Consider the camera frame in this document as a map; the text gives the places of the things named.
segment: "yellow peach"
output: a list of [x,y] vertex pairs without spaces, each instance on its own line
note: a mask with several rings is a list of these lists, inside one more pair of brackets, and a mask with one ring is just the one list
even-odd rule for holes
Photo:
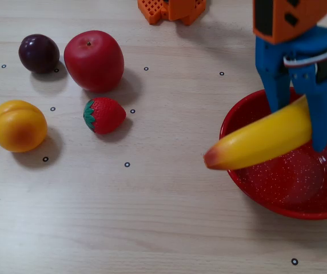
[[32,104],[11,100],[0,105],[0,146],[26,152],[40,145],[47,135],[47,121]]

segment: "strawberry leaves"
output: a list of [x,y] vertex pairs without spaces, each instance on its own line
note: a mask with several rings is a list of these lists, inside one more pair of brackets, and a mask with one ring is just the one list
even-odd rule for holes
[[93,100],[89,100],[85,106],[85,109],[83,110],[83,118],[85,120],[85,123],[92,131],[94,131],[95,128],[93,126],[93,122],[95,122],[95,118],[92,116],[94,110],[91,108],[93,103],[94,103]]

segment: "fake fruit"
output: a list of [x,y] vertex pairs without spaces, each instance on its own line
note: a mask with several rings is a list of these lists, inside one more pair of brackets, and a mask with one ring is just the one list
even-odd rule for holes
[[312,138],[306,97],[223,137],[205,155],[208,168],[237,170],[260,164],[304,145]]
[[97,134],[107,134],[119,127],[126,117],[124,108],[110,98],[89,100],[83,111],[87,126]]
[[71,77],[85,90],[108,92],[122,79],[122,50],[117,41],[103,31],[77,35],[66,46],[64,56]]
[[47,73],[59,61],[59,49],[52,39],[42,34],[24,38],[19,48],[21,63],[31,72]]
[[47,134],[43,113],[32,104],[12,100],[0,105],[0,146],[26,152],[40,145]]

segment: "bowl rim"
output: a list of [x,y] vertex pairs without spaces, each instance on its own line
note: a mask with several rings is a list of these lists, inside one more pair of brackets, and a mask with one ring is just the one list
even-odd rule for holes
[[[261,97],[261,96],[266,96],[265,94],[265,90],[259,90],[256,91],[254,93],[251,93],[250,95],[242,98],[239,102],[237,102],[232,108],[231,110],[228,112],[228,114],[226,115],[223,124],[221,126],[221,130],[220,130],[220,139],[223,138],[225,136],[225,132],[228,129],[228,125],[233,117],[233,115],[237,112],[237,110],[247,101],[249,100],[253,100],[255,98]],[[287,217],[291,217],[291,218],[295,218],[295,219],[302,219],[302,220],[325,220],[327,219],[327,212],[323,212],[323,213],[301,213],[301,212],[297,212],[297,211],[292,211],[289,209],[283,209],[281,207],[278,206],[274,206],[268,203],[263,202],[261,199],[258,199],[256,197],[252,197],[250,196],[244,189],[243,184],[241,183],[241,179],[240,177],[237,176],[236,171],[235,170],[228,170],[227,171],[229,176],[231,177],[231,179],[235,182],[235,184],[239,187],[239,189],[241,191],[243,191],[243,193],[245,193],[248,197],[250,197],[252,200],[254,200],[256,203],[260,204],[261,206],[284,216]]]

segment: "red apple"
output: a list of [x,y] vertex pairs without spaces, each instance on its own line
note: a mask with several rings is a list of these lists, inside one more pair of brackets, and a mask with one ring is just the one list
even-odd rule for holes
[[124,72],[124,57],[117,41],[98,30],[73,38],[65,49],[65,63],[79,86],[97,93],[115,88]]

